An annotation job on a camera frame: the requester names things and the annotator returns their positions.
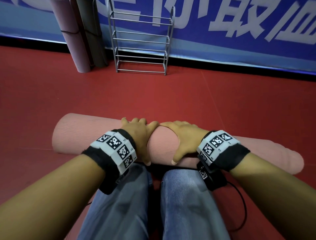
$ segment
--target rack shelf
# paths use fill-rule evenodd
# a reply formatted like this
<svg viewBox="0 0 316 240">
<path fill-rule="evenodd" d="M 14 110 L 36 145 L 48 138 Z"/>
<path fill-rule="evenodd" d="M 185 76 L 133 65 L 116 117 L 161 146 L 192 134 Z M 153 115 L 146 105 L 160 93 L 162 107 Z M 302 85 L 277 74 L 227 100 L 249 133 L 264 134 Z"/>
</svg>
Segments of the rack shelf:
<svg viewBox="0 0 316 240">
<path fill-rule="evenodd" d="M 110 36 L 111 36 L 111 43 L 112 43 L 116 72 L 130 71 L 130 72 L 140 72 L 140 73 L 163 73 L 164 75 L 166 75 L 169 52 L 170 52 L 170 47 L 171 47 L 172 33 L 173 33 L 173 27 L 174 27 L 174 20 L 175 20 L 175 6 L 173 6 L 171 8 L 169 18 L 149 16 L 149 15 L 141 15 L 141 14 L 115 12 L 113 10 L 114 8 L 113 8 L 112 0 L 107 0 L 107 7 L 108 7 L 108 11 L 109 11 L 109 15 L 108 15 L 109 31 L 110 31 Z M 160 23 L 160 25 L 168 26 L 167 34 L 166 35 L 158 35 L 158 34 L 149 34 L 149 33 L 134 33 L 134 32 L 126 32 L 126 31 L 117 31 L 115 28 L 115 20 L 128 21 L 128 22 L 139 22 L 139 23 L 150 23 L 150 24 L 153 24 L 153 23 L 147 22 L 147 21 L 137 21 L 137 20 L 131 20 L 131 19 L 116 18 L 115 17 L 116 14 L 133 15 L 133 16 L 139 16 L 139 17 L 142 16 L 142 17 L 160 18 L 160 19 L 169 20 L 169 23 Z M 153 36 L 153 37 L 166 38 L 166 41 L 165 42 L 163 42 L 163 41 L 144 41 L 144 40 L 129 39 L 129 38 L 118 38 L 117 33 L 126 33 L 126 34 L 132 34 L 132 35 L 133 34 L 148 35 L 148 36 Z M 164 44 L 165 50 L 145 49 L 145 48 L 136 48 L 136 47 L 119 47 L 118 41 L 144 42 L 144 43 L 149 43 L 149 44 Z M 127 55 L 119 53 L 119 50 L 120 51 L 139 50 L 139 51 L 158 52 L 161 54 L 163 53 L 163 57 L 157 58 L 157 57 L 141 57 L 141 56 L 132 56 L 132 55 L 127 56 Z M 121 58 L 155 59 L 155 60 L 161 60 L 162 63 L 121 60 Z M 121 62 L 138 63 L 138 64 L 152 64 L 155 66 L 162 65 L 163 71 L 159 72 L 159 71 L 141 71 L 141 70 L 122 69 L 122 68 L 120 68 Z"/>
</svg>

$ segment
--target forearm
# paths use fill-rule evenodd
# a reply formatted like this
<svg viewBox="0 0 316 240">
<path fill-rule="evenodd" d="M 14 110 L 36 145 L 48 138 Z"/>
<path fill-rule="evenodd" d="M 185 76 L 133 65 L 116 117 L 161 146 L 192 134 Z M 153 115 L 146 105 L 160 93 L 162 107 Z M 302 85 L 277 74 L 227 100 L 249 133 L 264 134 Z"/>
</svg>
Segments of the forearm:
<svg viewBox="0 0 316 240">
<path fill-rule="evenodd" d="M 230 173 L 286 239 L 316 237 L 316 190 L 252 153 Z"/>
<path fill-rule="evenodd" d="M 64 239 L 105 172 L 79 155 L 0 206 L 1 239 Z"/>
</svg>

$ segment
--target red mat flooring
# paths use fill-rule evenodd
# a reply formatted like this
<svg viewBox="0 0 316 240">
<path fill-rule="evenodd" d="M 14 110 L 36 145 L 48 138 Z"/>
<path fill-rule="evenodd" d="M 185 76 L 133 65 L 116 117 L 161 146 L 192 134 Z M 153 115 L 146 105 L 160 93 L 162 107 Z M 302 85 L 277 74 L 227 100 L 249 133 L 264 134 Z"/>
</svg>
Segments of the red mat flooring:
<svg viewBox="0 0 316 240">
<path fill-rule="evenodd" d="M 57 121 L 70 112 L 182 120 L 269 139 L 303 156 L 298 177 L 316 188 L 315 95 L 314 82 L 174 66 L 161 76 L 116 73 L 111 62 L 81 74 L 69 54 L 0 47 L 0 203 L 72 157 L 54 153 L 51 145 Z M 238 227 L 244 213 L 237 192 L 225 187 L 214 195 L 227 228 Z M 248 220 L 232 239 L 283 239 L 245 199 Z"/>
</svg>

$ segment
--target jeans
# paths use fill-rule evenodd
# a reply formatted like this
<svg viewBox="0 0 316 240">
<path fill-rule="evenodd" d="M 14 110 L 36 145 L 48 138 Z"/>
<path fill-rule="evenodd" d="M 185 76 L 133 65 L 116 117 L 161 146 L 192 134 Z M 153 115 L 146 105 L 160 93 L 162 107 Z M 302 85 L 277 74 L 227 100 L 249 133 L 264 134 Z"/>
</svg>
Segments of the jeans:
<svg viewBox="0 0 316 240">
<path fill-rule="evenodd" d="M 97 191 L 78 240 L 145 240 L 148 188 L 146 168 L 133 164 L 117 188 L 105 195 Z M 196 170 L 166 172 L 161 183 L 163 240 L 229 240 L 212 193 Z"/>
</svg>

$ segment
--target hand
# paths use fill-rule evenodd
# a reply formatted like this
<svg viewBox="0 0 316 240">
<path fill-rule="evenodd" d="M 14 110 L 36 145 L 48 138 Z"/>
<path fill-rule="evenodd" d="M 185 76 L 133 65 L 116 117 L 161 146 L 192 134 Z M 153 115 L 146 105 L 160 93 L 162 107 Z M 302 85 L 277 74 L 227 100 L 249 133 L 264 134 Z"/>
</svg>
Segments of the hand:
<svg viewBox="0 0 316 240">
<path fill-rule="evenodd" d="M 195 153 L 203 137 L 209 132 L 198 128 L 195 124 L 181 121 L 165 122 L 161 123 L 160 126 L 170 128 L 174 131 L 180 142 L 173 160 L 171 161 L 172 165 L 176 165 L 187 153 Z"/>
<path fill-rule="evenodd" d="M 151 122 L 146 125 L 146 119 L 134 118 L 131 122 L 128 122 L 124 117 L 122 118 L 121 129 L 128 132 L 136 144 L 136 154 L 147 166 L 151 164 L 149 152 L 147 152 L 147 142 L 156 129 L 159 126 L 159 122 Z"/>
</svg>

